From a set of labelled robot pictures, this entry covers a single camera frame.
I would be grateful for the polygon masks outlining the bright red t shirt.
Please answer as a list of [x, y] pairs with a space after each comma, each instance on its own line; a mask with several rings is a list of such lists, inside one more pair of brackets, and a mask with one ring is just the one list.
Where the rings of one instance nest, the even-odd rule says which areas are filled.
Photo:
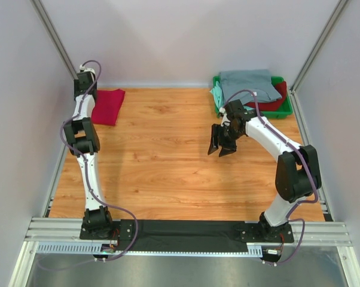
[[122, 89], [98, 90], [91, 120], [93, 124], [115, 126], [126, 92]]

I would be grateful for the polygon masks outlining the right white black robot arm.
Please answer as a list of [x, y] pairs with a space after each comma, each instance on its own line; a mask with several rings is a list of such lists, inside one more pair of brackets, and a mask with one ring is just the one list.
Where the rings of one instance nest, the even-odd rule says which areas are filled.
[[234, 100], [220, 108], [221, 123], [211, 127], [208, 154], [219, 152], [220, 157], [237, 151], [242, 136], [258, 142], [275, 160], [277, 195], [262, 215], [258, 234], [272, 241], [280, 233], [297, 206], [315, 196], [321, 187], [318, 153], [312, 145], [302, 146], [281, 133], [262, 113], [247, 110], [241, 101]]

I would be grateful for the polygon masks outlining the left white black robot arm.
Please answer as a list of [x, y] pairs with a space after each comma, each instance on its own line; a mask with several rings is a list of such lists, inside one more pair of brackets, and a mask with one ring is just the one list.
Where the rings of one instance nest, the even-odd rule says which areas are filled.
[[96, 99], [96, 73], [92, 68], [81, 66], [74, 80], [74, 113], [63, 123], [60, 136], [76, 157], [83, 179], [85, 211], [80, 238], [108, 240], [113, 236], [115, 226], [105, 205], [98, 173], [100, 141], [91, 120]]

